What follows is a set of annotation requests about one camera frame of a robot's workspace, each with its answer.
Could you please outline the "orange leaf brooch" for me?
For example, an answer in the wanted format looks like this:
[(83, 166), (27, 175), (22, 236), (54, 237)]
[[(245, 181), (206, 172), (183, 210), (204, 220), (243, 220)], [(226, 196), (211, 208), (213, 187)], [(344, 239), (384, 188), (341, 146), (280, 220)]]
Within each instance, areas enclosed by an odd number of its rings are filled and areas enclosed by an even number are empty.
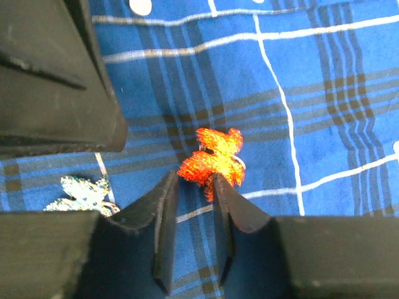
[(196, 138), (201, 148), (182, 162), (177, 175), (203, 187), (206, 200), (213, 202), (215, 174), (223, 175), (232, 187), (244, 182), (246, 165), (237, 157), (244, 138), (235, 128), (230, 128), (227, 133), (198, 128)]

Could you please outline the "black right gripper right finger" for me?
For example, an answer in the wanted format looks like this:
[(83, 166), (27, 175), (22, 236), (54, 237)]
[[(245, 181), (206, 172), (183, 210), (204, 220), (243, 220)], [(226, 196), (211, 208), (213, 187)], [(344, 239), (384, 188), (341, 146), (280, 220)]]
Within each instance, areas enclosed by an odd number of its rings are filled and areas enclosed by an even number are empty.
[(213, 176), (226, 298), (397, 298), (395, 217), (270, 216)]

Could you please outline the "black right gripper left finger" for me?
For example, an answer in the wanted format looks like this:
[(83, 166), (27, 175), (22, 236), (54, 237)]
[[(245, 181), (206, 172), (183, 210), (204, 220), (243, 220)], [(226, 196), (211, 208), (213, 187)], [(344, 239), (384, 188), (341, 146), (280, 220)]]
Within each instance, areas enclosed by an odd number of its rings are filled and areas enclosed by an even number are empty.
[(173, 276), (178, 175), (114, 214), (1, 214), (2, 298), (164, 298)]

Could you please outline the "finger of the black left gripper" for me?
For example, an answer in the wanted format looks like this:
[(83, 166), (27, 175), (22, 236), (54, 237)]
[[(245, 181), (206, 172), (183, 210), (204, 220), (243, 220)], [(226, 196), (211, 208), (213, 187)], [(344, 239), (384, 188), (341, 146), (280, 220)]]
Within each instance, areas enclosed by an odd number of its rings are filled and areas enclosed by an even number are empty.
[(1, 154), (118, 152), (127, 122), (88, 1), (1, 2)]

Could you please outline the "silver blue leaf brooch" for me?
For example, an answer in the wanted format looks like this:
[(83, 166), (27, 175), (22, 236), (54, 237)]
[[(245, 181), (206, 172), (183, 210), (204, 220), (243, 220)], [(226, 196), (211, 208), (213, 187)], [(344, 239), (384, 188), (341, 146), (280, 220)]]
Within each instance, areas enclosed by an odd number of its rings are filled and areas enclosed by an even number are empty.
[(110, 193), (108, 177), (102, 176), (96, 182), (76, 176), (64, 176), (60, 184), (68, 198), (57, 198), (43, 208), (44, 211), (98, 211), (111, 217), (121, 211), (114, 203), (106, 201)]

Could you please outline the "blue plaid shirt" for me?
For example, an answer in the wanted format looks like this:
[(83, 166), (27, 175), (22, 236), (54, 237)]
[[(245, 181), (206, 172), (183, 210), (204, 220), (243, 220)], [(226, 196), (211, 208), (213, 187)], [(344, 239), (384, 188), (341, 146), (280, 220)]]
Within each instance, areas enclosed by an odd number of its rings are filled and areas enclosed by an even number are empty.
[[(121, 210), (201, 146), (244, 138), (234, 190), (270, 216), (398, 219), (397, 1), (88, 1), (127, 122), (118, 152), (1, 154), (1, 214), (108, 177)], [(226, 298), (213, 202), (178, 175), (171, 292)]]

